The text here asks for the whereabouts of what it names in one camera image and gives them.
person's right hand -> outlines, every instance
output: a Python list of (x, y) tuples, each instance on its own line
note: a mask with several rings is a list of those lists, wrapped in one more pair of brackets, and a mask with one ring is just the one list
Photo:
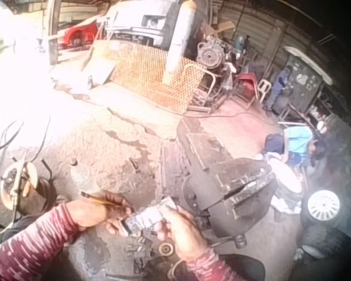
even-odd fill
[(162, 213), (166, 221), (155, 225), (160, 240), (171, 238), (175, 242), (175, 251), (180, 259), (191, 262), (199, 258), (208, 249), (208, 244), (197, 227), (194, 217), (183, 208), (178, 211), (165, 207)]

blue shirt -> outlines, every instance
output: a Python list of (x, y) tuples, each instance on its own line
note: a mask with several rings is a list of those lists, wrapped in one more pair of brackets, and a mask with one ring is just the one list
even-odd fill
[(279, 82), (279, 79), (282, 78), (283, 83), (286, 83), (287, 77), (288, 77), (288, 74), (286, 73), (286, 71), (285, 71), (285, 70), (282, 70), (282, 71), (279, 73), (279, 75), (277, 76), (276, 82), (274, 82), (273, 91), (275, 91), (275, 92), (280, 92), (280, 91), (282, 90), (283, 86), (282, 86), (281, 83)]
[(308, 157), (308, 142), (313, 138), (311, 129), (307, 126), (286, 128), (284, 132), (289, 137), (288, 151), (299, 153), (302, 161)]

red car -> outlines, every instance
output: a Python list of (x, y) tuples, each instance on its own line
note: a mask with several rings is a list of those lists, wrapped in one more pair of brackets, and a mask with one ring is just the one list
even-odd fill
[(57, 32), (57, 41), (60, 49), (80, 47), (94, 41), (98, 28), (96, 21), (102, 15), (93, 16), (70, 28)]

concrete floor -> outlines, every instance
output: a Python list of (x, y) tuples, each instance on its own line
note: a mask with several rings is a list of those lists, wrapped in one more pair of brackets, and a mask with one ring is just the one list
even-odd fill
[[(100, 188), (124, 193), (136, 208), (154, 200), (159, 184), (161, 140), (175, 138), (180, 116), (163, 111), (112, 83), (89, 92), (55, 91), (46, 79), (49, 69), (26, 66), (23, 61), (16, 64), (27, 72), (13, 73), (11, 83), (3, 81), (8, 79), (7, 67), (13, 67), (13, 58), (0, 64), (0, 134), (11, 120), (24, 119), (25, 125), (7, 150), (1, 172), (11, 163), (11, 156), (20, 158), (25, 149), (29, 149), (29, 158), (36, 153), (50, 115), (49, 131), (39, 159), (46, 159), (53, 169), (54, 185), (60, 194), (70, 199), (77, 197), (68, 166), (70, 159), (76, 157), (90, 166)], [(53, 77), (70, 77), (68, 73), (80, 64), (78, 59), (61, 63), (53, 69)], [(229, 101), (216, 114), (237, 112), (244, 110)], [(273, 126), (258, 105), (249, 112), (252, 115), (201, 119), (201, 123), (208, 133), (221, 140), (233, 157), (253, 157), (263, 147), (265, 136), (278, 127)], [(139, 173), (129, 158), (138, 162)], [(46, 176), (39, 160), (35, 164), (40, 174)], [(9, 223), (10, 215), (0, 202), (0, 222)], [(247, 247), (237, 251), (231, 244), (224, 244), (218, 251), (259, 259), (266, 267), (266, 280), (285, 281), (293, 264), (300, 228), (298, 216), (286, 215), (282, 222), (276, 223), (270, 209), (246, 234)], [(71, 275), (79, 276), (76, 280), (103, 280), (106, 273), (130, 274), (132, 260), (125, 254), (125, 243), (127, 241), (112, 239), (98, 227), (82, 234), (63, 253), (59, 263), (71, 263), (74, 268)]]

